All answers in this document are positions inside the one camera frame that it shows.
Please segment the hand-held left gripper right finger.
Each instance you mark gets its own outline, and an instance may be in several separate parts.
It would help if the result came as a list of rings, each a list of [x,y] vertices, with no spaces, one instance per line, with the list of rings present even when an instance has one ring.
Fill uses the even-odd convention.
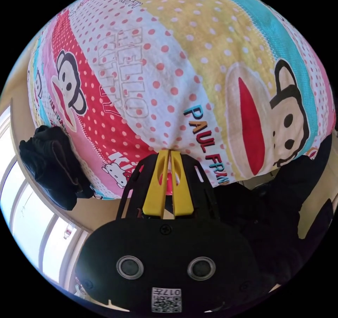
[[[181,154],[171,151],[170,159],[174,217],[190,216],[194,212],[194,207]]]

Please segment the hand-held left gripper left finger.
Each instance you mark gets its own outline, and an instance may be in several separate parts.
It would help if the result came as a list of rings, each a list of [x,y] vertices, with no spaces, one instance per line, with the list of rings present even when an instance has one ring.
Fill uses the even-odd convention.
[[[143,204],[143,213],[147,216],[163,216],[167,193],[169,151],[158,153],[155,167],[150,180],[147,195]]]

